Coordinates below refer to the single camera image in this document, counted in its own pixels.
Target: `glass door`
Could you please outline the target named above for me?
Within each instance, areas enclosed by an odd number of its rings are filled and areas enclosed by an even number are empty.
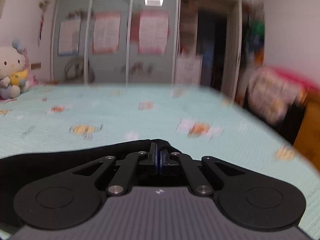
[[[84,44],[89,0],[59,0],[53,43],[53,78],[58,82],[84,82]],[[75,31],[72,37],[72,46],[77,52],[67,52],[67,47],[60,48],[61,24],[66,21],[80,19],[80,32]]]
[[[129,8],[130,0],[93,0],[88,37],[89,83],[90,72],[95,75],[94,82],[125,83]]]
[[[129,82],[171,83],[177,4],[177,0],[133,0]],[[154,32],[150,30],[152,24],[157,26]]]

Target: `plush toy's yellow shirt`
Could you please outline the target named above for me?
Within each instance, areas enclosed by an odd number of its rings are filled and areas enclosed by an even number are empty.
[[[20,79],[27,79],[28,70],[24,70],[21,72],[12,73],[10,76],[10,81],[12,85],[18,86],[20,84]]]

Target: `hello kitty plush toy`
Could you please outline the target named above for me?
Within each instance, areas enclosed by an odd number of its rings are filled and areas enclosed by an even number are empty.
[[[26,78],[19,78],[24,69],[24,48],[17,39],[12,42],[12,47],[0,47],[0,97],[3,99],[17,98],[20,93],[28,91],[30,83]],[[19,78],[12,84],[12,76]]]

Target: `light blue bedspread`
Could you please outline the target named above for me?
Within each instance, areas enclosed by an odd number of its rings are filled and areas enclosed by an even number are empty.
[[[194,159],[211,155],[295,185],[307,199],[300,227],[320,238],[319,173],[299,155],[276,154],[290,145],[213,90],[43,86],[0,102],[0,113],[0,158],[160,138]],[[202,135],[189,134],[193,123],[204,123]]]

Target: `round pad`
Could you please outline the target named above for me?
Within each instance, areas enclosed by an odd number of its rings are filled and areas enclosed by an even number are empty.
[[[295,226],[306,208],[296,187],[258,173],[229,177],[218,193],[218,204],[230,220],[259,231]]]
[[[57,230],[92,217],[101,205],[101,196],[88,177],[61,173],[26,185],[13,205],[26,224]]]
[[[283,201],[281,192],[271,187],[249,189],[245,198],[251,205],[258,208],[275,208]]]
[[[73,200],[72,190],[65,187],[50,187],[41,191],[36,199],[37,202],[46,208],[62,208]]]

